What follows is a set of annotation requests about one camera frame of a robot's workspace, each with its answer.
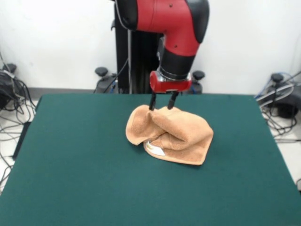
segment wire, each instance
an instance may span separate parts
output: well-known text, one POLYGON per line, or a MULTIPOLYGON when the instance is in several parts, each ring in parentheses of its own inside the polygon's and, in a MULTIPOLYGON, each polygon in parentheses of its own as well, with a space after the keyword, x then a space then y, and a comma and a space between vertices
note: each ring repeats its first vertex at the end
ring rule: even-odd
POLYGON ((5 61, 3 60, 3 57, 2 57, 2 54, 1 54, 1 47, 0 47, 0 59, 1 59, 1 61, 3 62, 4 66, 8 69, 8 71, 11 72, 11 71, 10 71, 10 68, 7 66, 7 64, 6 64, 5 61))
POLYGON ((277 72, 277 74, 282 74, 282 75, 287 75, 288 77, 290 77, 291 80, 293 80, 295 82, 295 80, 293 79, 292 75, 287 73, 287 72, 277 72))
POLYGON ((294 79, 295 77, 297 77, 298 75, 301 74, 301 71, 297 72, 295 75, 293 75, 291 78, 284 80, 281 84, 284 84, 292 79, 294 79))
POLYGON ((5 164, 11 168, 11 166, 9 165, 9 163, 5 160, 5 158, 3 157, 2 153, 1 153, 1 150, 0 150, 0 157, 1 159, 5 162, 5 164))
POLYGON ((294 84, 290 83, 289 85, 285 85, 285 86, 279 87, 278 89, 273 90, 273 91, 267 93, 266 95, 257 98, 256 101, 260 101, 260 100, 262 100, 262 99, 264 99, 264 98, 267 98, 267 97, 273 95, 274 93, 279 92, 279 91, 282 91, 282 90, 284 90, 284 89, 288 89, 288 88, 291 88, 291 87, 293 87, 293 86, 299 86, 299 85, 300 85, 300 84, 294 85, 294 84))
POLYGON ((4 119, 4 120, 7 120, 7 121, 11 121, 11 122, 13 122, 13 123, 16 123, 16 124, 20 124, 19 122, 17 122, 17 121, 14 121, 14 120, 11 120, 11 119, 8 119, 8 118, 5 118, 5 117, 3 117, 3 116, 1 116, 0 115, 0 118, 2 118, 2 119, 4 119))
POLYGON ((275 101, 279 101, 279 100, 282 100, 282 99, 288 97, 289 95, 292 94, 293 90, 294 90, 294 86, 292 86, 291 90, 289 92, 287 92, 287 94, 285 94, 283 96, 280 96, 280 97, 277 97, 277 98, 275 98, 275 100, 269 100, 267 102, 264 102, 263 104, 260 105, 260 108, 262 108, 262 107, 264 107, 266 105, 269 105, 271 103, 274 103, 275 101))
POLYGON ((263 89, 255 96, 255 98, 260 97, 260 95, 265 91, 265 89, 268 87, 269 83, 271 82, 271 78, 268 80, 268 82, 265 84, 263 89))
MULTIPOLYGON (((120 76, 120 74, 121 74, 121 73, 123 72, 123 70, 125 69, 127 63, 128 63, 128 59, 125 61, 125 63, 124 63, 124 65, 122 66, 121 70, 118 72, 118 74, 117 74, 116 77, 113 79, 113 81, 110 82, 110 84, 109 84, 108 87, 104 90, 103 93, 105 93, 105 92, 109 89, 109 87, 116 81, 116 79, 120 76)), ((102 80, 99 80, 99 81, 98 81, 98 83, 97 83, 97 85, 96 85, 96 88, 94 89, 94 92, 93 92, 93 93, 96 92, 97 87, 98 87, 98 85, 99 85, 99 83, 100 83, 101 81, 102 81, 102 80)))

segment black cable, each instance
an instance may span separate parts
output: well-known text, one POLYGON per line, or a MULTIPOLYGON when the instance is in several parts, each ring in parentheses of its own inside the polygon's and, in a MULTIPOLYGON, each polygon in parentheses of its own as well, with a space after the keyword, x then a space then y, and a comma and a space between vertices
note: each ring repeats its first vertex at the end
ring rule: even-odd
POLYGON ((1 150, 0 150, 0 157, 1 157, 1 159, 5 162, 5 164, 7 165, 7 166, 10 166, 9 165, 9 163, 5 160, 5 158, 3 157, 3 155, 2 155, 2 153, 1 153, 1 150))
POLYGON ((7 167, 5 168, 5 170, 4 170, 4 172, 3 172, 3 175, 2 175, 2 178, 1 178, 1 180, 0 180, 0 186, 1 186, 1 184, 9 177, 12 167, 13 167, 13 166, 10 166, 10 165, 9 165, 9 166, 7 166, 7 167), (10 169, 10 172, 5 176, 6 171, 7 171, 8 169, 10 169))
POLYGON ((296 73, 296 74, 293 75, 292 77, 290 77, 290 78, 284 80, 283 82, 281 82, 281 84, 284 84, 284 83, 286 83, 286 82, 292 80, 293 78, 297 77, 297 76, 300 75, 300 74, 301 74, 301 71, 299 71, 298 73, 296 73))
MULTIPOLYGON (((109 89, 109 87, 116 81, 116 79, 120 76, 120 74, 121 74, 121 73, 123 72, 123 70, 125 69, 127 63, 128 63, 128 59, 125 61, 125 63, 124 63, 124 65, 122 66, 121 70, 118 72, 118 74, 117 74, 116 77, 113 79, 113 81, 110 82, 110 84, 109 84, 108 87, 104 90, 103 93, 105 93, 105 92, 109 89)), ((93 92, 93 93, 96 92, 97 87, 98 87, 98 85, 99 85, 99 83, 100 83, 101 81, 102 81, 102 80, 99 80, 99 81, 98 81, 98 83, 97 83, 97 85, 96 85, 96 88, 94 89, 94 92, 93 92)))
POLYGON ((30 93, 29 93, 29 90, 28 90, 28 87, 27 87, 27 85, 23 82, 23 81, 21 81, 21 80, 19 80, 18 78, 15 78, 18 82, 20 82, 20 83, 22 83, 23 85, 24 85, 24 87, 25 87, 25 89, 26 89, 26 92, 27 92, 27 96, 28 96, 28 99, 29 99, 29 101, 30 101, 30 103, 36 108, 36 105, 33 103, 33 101, 32 101, 32 97, 30 96, 30 93))
POLYGON ((2 129, 0 129, 0 132, 6 130, 6 129, 9 129, 9 128, 14 128, 14 127, 17 127, 17 126, 22 126, 22 124, 18 124, 18 125, 13 125, 13 126, 6 126, 6 127, 3 127, 2 129))
POLYGON ((5 120, 7 120, 7 121, 11 121, 11 122, 13 122, 13 123, 16 123, 16 124, 20 124, 19 122, 17 122, 17 121, 14 121, 14 120, 11 120, 11 119, 8 119, 8 118, 5 118, 5 117, 3 117, 3 116, 1 116, 0 115, 0 118, 2 118, 2 119, 5 119, 5 120))
POLYGON ((10 71, 10 68, 9 68, 8 65, 5 63, 5 61, 4 61, 3 57, 2 57, 1 49, 0 49, 0 59, 1 59, 1 61, 3 62, 4 66, 6 66, 7 70, 8 70, 9 72, 11 72, 11 71, 10 71))

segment floor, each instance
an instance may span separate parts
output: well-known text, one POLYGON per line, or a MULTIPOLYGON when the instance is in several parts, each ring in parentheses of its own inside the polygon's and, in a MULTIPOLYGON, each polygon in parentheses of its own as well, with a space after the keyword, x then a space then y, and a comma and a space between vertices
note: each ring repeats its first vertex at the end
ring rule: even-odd
MULTIPOLYGON (((25 114, 24 115, 20 115, 19 116, 19 120, 21 120, 22 122, 25 122, 29 119, 29 113, 27 112, 27 109, 25 107, 23 107, 25 114)), ((31 114, 31 120, 33 119, 33 112, 30 109, 30 114, 31 114)), ((17 121, 16 118, 16 113, 15 112, 6 112, 6 111, 1 111, 0 112, 0 117, 5 117, 7 119, 13 120, 13 121, 17 121)), ((283 125, 283 126, 288 126, 290 125, 290 121, 289 120, 284 120, 281 118, 277 118, 275 119, 279 124, 283 125)), ((293 130, 284 135, 282 138, 289 138, 289 139, 296 139, 296 138, 300 138, 301 139, 301 113, 299 113, 297 115, 297 120, 298 120, 298 124, 293 128, 293 130)), ((16 125, 16 123, 5 120, 3 118, 0 118, 0 126, 5 128, 7 126, 13 126, 16 125)), ((5 158, 6 162, 13 166, 14 165, 14 161, 12 160, 12 158, 10 156, 13 155, 17 142, 18 142, 18 137, 20 136, 20 133, 22 131, 22 126, 16 126, 16 127, 12 127, 12 128, 8 128, 5 129, 5 132, 9 132, 10 134, 5 134, 3 133, 3 131, 1 131, 0 133, 0 152, 2 154, 2 156, 5 158)), ((278 147, 282 153, 282 156, 284 158, 284 161, 286 162, 286 165, 290 171, 290 174, 292 176, 293 181, 296 183, 297 180, 299 180, 301 178, 301 142, 297 142, 297 143, 285 143, 285 144, 278 144, 278 147)), ((4 177, 6 175, 8 175, 8 173, 10 172, 10 168, 6 165, 6 163, 0 159, 0 180, 1 177, 6 170, 6 174, 4 175, 4 177)), ((1 191, 3 191, 4 186, 5 186, 6 180, 4 181, 4 183, 2 183, 0 185, 0 193, 1 191)), ((298 183, 298 189, 301 190, 301 182, 298 183)))

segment brown towel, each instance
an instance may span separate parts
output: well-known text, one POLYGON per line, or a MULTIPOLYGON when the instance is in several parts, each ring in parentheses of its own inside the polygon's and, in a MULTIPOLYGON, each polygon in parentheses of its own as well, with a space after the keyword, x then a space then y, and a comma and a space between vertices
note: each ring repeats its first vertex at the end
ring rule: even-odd
POLYGON ((178 163, 201 165, 206 157, 213 131, 205 119, 178 108, 150 111, 136 108, 127 122, 126 136, 151 156, 178 163))

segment green tabletop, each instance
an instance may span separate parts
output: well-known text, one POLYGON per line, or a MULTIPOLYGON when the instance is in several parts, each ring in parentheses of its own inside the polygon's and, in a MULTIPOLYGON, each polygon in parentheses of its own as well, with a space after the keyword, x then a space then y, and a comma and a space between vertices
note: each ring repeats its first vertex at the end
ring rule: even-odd
POLYGON ((0 225, 301 226, 301 196, 252 97, 178 97, 214 130, 198 167, 127 141, 130 113, 149 100, 43 96, 0 197, 0 225))

